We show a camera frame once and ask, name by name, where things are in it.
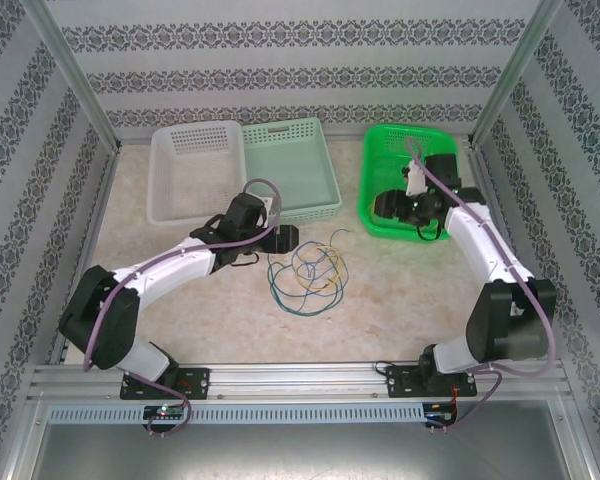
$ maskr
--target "colorful wire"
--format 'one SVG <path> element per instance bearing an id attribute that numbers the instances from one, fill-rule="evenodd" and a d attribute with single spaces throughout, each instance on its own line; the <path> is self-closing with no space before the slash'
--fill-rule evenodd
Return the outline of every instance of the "colorful wire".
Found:
<path id="1" fill-rule="evenodd" d="M 147 263 L 143 264 L 141 267 L 138 267 L 135 272 L 132 272 L 129 275 L 127 275 L 124 279 L 122 279 L 118 283 L 118 285 L 116 285 L 113 288 L 113 290 L 111 290 L 111 292 L 109 292 L 109 294 L 107 295 L 107 298 L 105 299 L 104 303 L 100 307 L 100 311 L 98 312 L 96 321 L 93 325 L 93 328 L 91 329 L 91 335 L 89 337 L 89 342 L 87 343 L 87 348 L 86 348 L 86 351 L 84 354 L 84 360 L 82 362 L 82 368 L 85 372 L 88 372 L 93 367 L 93 362 L 91 361 L 91 357 L 95 350 L 98 335 L 100 334 L 100 328 L 102 327 L 102 323 L 104 322 L 104 318 L 107 314 L 107 311 L 111 307 L 111 304 L 113 303 L 113 300 L 115 299 L 116 295 L 125 287 L 125 285 L 127 283 L 129 283 L 132 279 L 136 278 L 137 275 L 146 272 L 150 268 L 155 267 L 156 265 L 164 262 L 165 260 L 168 260 L 169 258 L 178 256 L 178 255 L 182 255 L 185 253 L 190 253 L 190 252 L 195 252 L 197 250 L 205 250 L 205 249 L 212 250 L 212 249 L 219 249 L 219 248 L 233 248 L 233 247 L 242 247 L 245 245 L 250 245 L 250 244 L 255 243 L 255 242 L 263 239 L 264 237 L 266 237 L 269 233 L 271 233 L 278 226 L 278 224 L 280 223 L 280 212 L 282 211 L 282 197 L 280 195 L 280 191 L 269 180 L 265 180 L 263 178 L 254 178 L 253 180 L 249 180 L 244 185 L 242 191 L 246 192 L 249 189 L 249 187 L 251 185 L 253 185 L 254 183 L 263 183 L 263 184 L 267 185 L 269 188 L 271 188 L 271 190 L 273 190 L 273 193 L 275 194 L 275 199 L 276 199 L 275 202 L 277 203 L 277 209 L 276 209 L 275 217 L 273 218 L 273 221 L 271 222 L 271 224 L 265 230 L 260 232 L 258 235 L 255 235 L 254 237 L 248 238 L 246 240 L 240 240 L 237 242 L 227 242 L 227 243 L 215 243 L 215 244 L 211 244 L 211 245 L 205 245 L 203 243 L 200 245 L 193 245 L 191 247 L 187 247 L 182 250 L 173 250 L 173 251 L 164 253 L 156 258 L 153 258 L 152 260 L 148 261 Z M 218 215 L 212 217 L 207 222 L 207 225 L 213 224 L 214 222 L 216 222 L 218 220 L 218 218 L 219 218 Z M 132 372 L 129 372 L 129 374 L 132 377 L 134 377 L 136 380 L 144 383 L 145 385 L 149 385 L 150 387 L 154 387 L 159 390 L 162 390 L 170 395 L 173 395 L 175 397 L 182 399 L 182 401 L 183 401 L 183 405 L 187 412 L 184 420 L 182 421 L 182 423 L 178 424 L 176 427 L 174 427 L 172 430 L 170 430 L 169 434 L 167 434 L 166 432 L 159 434 L 160 437 L 164 438 L 172 433 L 176 433 L 176 432 L 180 431 L 182 428 L 184 428 L 189 423 L 189 420 L 191 419 L 191 414 L 193 412 L 193 407 L 191 406 L 191 402 L 189 401 L 189 399 L 187 399 L 186 396 L 182 395 L 177 390 L 165 387 L 164 385 L 160 385 L 156 382 L 152 382 L 151 380 L 144 378 L 140 375 L 135 375 Z M 149 435 L 157 436 L 158 432 L 155 432 L 151 429 L 153 420 L 155 420 L 155 419 L 154 418 L 150 419 L 149 423 L 147 424 L 147 430 L 149 431 Z"/>
<path id="2" fill-rule="evenodd" d="M 269 290 L 274 301 L 282 310 L 301 317 L 314 317 L 342 302 L 344 288 L 349 282 L 349 269 L 340 252 L 333 246 L 333 238 L 338 232 L 348 232 L 348 230 L 341 228 L 333 232 L 329 238 L 329 244 L 313 240 L 303 243 L 293 253 L 291 262 L 287 265 L 282 262 L 272 262 L 271 255 L 267 255 Z M 321 255 L 316 260 L 308 260 L 307 254 L 313 250 L 320 251 Z M 324 262 L 329 262 L 327 265 L 330 266 L 319 273 L 320 266 Z M 305 289 L 304 293 L 289 293 L 278 285 L 280 274 L 287 270 L 293 272 L 298 285 Z M 316 282 L 319 281 L 326 283 L 316 285 Z M 311 297 L 328 298 L 330 301 L 319 309 L 307 311 L 305 306 Z M 302 303 L 298 308 L 294 308 L 285 302 L 286 299 L 298 298 L 302 299 Z"/>

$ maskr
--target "mint green basket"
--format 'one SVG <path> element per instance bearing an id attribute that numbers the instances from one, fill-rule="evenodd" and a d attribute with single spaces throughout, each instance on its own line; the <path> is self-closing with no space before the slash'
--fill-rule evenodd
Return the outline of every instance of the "mint green basket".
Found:
<path id="1" fill-rule="evenodd" d="M 340 189 L 318 118 L 242 127 L 247 179 L 265 178 L 282 195 L 280 221 L 296 224 L 334 217 Z M 253 193 L 270 194 L 266 185 Z"/>
<path id="2" fill-rule="evenodd" d="M 423 157 L 437 153 L 458 155 L 453 137 L 440 130 L 391 124 L 370 128 L 364 136 L 358 214 L 367 231 L 375 237 L 423 242 L 425 240 L 418 236 L 415 226 L 373 214 L 373 204 L 379 194 L 405 188 L 402 168 L 411 162 L 411 155 L 405 146 L 408 136 L 418 139 L 422 145 Z M 433 238 L 437 226 L 438 223 L 434 220 L 420 231 L 423 236 Z M 445 238 L 449 238 L 449 234 L 443 229 L 439 239 Z"/>

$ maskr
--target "marble surface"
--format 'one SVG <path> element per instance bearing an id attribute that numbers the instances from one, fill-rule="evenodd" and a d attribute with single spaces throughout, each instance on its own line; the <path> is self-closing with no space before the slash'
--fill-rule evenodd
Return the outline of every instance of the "marble surface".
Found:
<path id="1" fill-rule="evenodd" d="M 342 209 L 300 226 L 300 241 L 334 245 L 350 281 L 343 302 L 317 317 L 283 312 L 273 301 L 266 258 L 224 268 L 157 300 L 138 319 L 138 334 L 181 363 L 338 362 L 416 359 L 430 343 L 464 331 L 479 286 L 453 240 L 416 244 L 369 236 L 357 213 L 361 141 L 328 142 Z M 180 242 L 187 228 L 146 220 L 148 146 L 122 149 L 93 264 L 128 266 Z M 459 167 L 472 184 L 468 161 Z M 288 261 L 290 254 L 283 257 Z M 67 363 L 82 361 L 73 346 Z"/>

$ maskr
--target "damask pattern wall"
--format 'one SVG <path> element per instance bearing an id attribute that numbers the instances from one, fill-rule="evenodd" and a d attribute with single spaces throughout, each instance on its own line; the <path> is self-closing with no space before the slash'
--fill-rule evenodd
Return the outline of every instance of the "damask pattern wall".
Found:
<path id="1" fill-rule="evenodd" d="M 0 0 L 0 453 L 45 363 L 109 153 L 20 3 Z"/>
<path id="2" fill-rule="evenodd" d="M 123 140 L 318 116 L 469 133 L 538 0 L 53 0 Z"/>
<path id="3" fill-rule="evenodd" d="M 600 447 L 600 0 L 564 2 L 481 146 L 517 254 L 558 289 L 560 354 Z"/>

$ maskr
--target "robotic arm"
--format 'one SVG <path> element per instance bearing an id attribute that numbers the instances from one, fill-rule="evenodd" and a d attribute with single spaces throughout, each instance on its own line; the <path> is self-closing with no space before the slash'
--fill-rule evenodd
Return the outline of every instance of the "robotic arm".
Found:
<path id="1" fill-rule="evenodd" d="M 485 362 L 500 359 L 524 360 L 547 353 L 548 341 L 536 309 L 510 272 L 514 267 L 538 300 L 549 320 L 553 316 L 556 290 L 551 281 L 535 279 L 520 264 L 496 230 L 484 198 L 476 188 L 462 188 L 453 154 L 433 155 L 425 159 L 427 169 L 452 190 L 468 207 L 478 213 L 478 222 L 464 207 L 440 191 L 418 168 L 405 168 L 405 190 L 390 190 L 376 197 L 374 213 L 385 218 L 397 218 L 418 229 L 442 225 L 455 239 L 483 288 L 471 313 L 464 335 L 446 343 L 428 346 L 420 356 L 415 375 L 409 382 L 418 383 L 420 391 L 448 391 L 457 382 L 456 372 L 464 372 Z M 503 263 L 501 252 L 488 235 L 490 227 L 495 240 L 509 258 Z"/>
<path id="2" fill-rule="evenodd" d="M 428 346 L 417 367 L 405 367 L 405 371 L 411 370 L 401 381 L 408 388 L 395 389 L 396 392 L 410 392 L 403 396 L 445 396 L 452 385 L 462 383 L 458 377 L 461 374 L 457 372 L 465 372 L 485 362 L 537 358 L 547 352 L 542 322 L 509 271 L 511 266 L 515 267 L 549 319 L 556 302 L 556 290 L 551 282 L 535 279 L 497 234 L 480 192 L 475 188 L 462 188 L 455 155 L 433 155 L 425 161 L 427 169 L 478 212 L 481 221 L 436 188 L 417 169 L 408 168 L 403 170 L 408 178 L 408 188 L 378 195 L 374 213 L 385 218 L 398 218 L 400 222 L 414 225 L 419 232 L 420 228 L 435 221 L 437 236 L 444 225 L 460 245 L 483 288 L 464 334 L 449 342 Z M 138 314 L 183 283 L 232 264 L 240 254 L 294 250 L 298 245 L 298 229 L 289 225 L 272 230 L 256 243 L 245 242 L 265 231 L 272 203 L 268 198 L 241 193 L 233 199 L 226 214 L 216 215 L 167 252 L 112 272 L 101 266 L 90 268 L 60 319 L 60 332 L 85 353 L 96 319 L 104 310 L 91 354 L 93 364 L 100 369 L 116 367 L 174 388 L 182 378 L 182 371 L 179 372 L 179 365 L 166 352 L 136 336 Z M 496 232 L 499 244 L 511 261 L 509 267 L 503 263 L 501 252 L 483 228 L 484 224 Z M 226 247 L 227 243 L 235 242 L 240 242 L 241 246 Z M 106 309 L 103 305 L 110 301 L 108 297 L 114 288 L 120 290 Z"/>
<path id="3" fill-rule="evenodd" d="M 178 364 L 166 352 L 136 336 L 138 314 L 183 283 L 232 264 L 240 254 L 294 250 L 298 246 L 298 229 L 290 225 L 272 230 L 256 243 L 231 248 L 203 247 L 241 242 L 263 233 L 272 204 L 270 198 L 240 193 L 226 214 L 211 218 L 204 227 L 192 231 L 170 250 L 113 272 L 99 265 L 90 268 L 60 319 L 60 332 L 85 353 L 104 301 L 111 290 L 135 273 L 135 278 L 124 285 L 106 311 L 91 359 L 100 369 L 116 367 L 173 388 L 178 378 Z"/>

